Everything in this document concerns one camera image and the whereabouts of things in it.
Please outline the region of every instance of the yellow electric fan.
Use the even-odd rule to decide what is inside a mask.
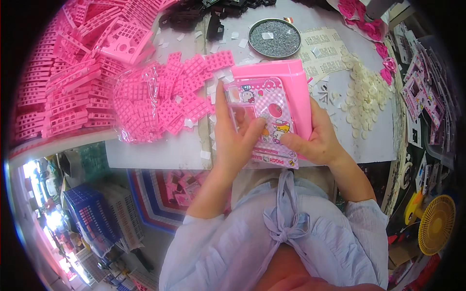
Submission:
[[[440,195],[432,200],[425,210],[422,210],[422,189],[414,193],[406,210],[404,222],[406,225],[421,218],[419,225],[419,248],[427,256],[438,253],[450,238],[455,222],[455,203],[448,195]]]

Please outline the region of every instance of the woman's left hand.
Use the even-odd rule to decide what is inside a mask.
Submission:
[[[226,104],[223,82],[219,81],[216,93],[215,114],[215,141],[217,143],[217,160],[214,170],[222,173],[228,181],[233,182],[240,170],[251,158],[253,147],[256,145],[266,120],[258,117],[251,121],[236,113],[236,121],[239,129],[236,132],[233,121],[230,118]]]

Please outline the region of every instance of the blouse sleeve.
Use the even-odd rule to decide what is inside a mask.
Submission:
[[[162,265],[159,279],[161,291],[169,290],[195,268],[201,249],[223,221],[223,214],[212,219],[185,216],[183,224],[175,233]]]
[[[373,199],[348,202],[346,217],[376,273],[378,285],[388,286],[388,217]]]

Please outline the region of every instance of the light blue blouse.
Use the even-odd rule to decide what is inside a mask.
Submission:
[[[313,277],[386,289],[387,216],[372,199],[349,202],[345,213],[315,184],[284,171],[277,188],[254,188],[227,218],[186,216],[167,251],[159,288],[251,290],[287,243]]]

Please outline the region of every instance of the woman's right hand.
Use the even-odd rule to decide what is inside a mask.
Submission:
[[[345,150],[336,139],[327,111],[320,108],[313,98],[310,98],[310,102],[312,134],[309,140],[306,141],[293,133],[285,133],[280,142],[316,165],[331,166],[343,156]]]

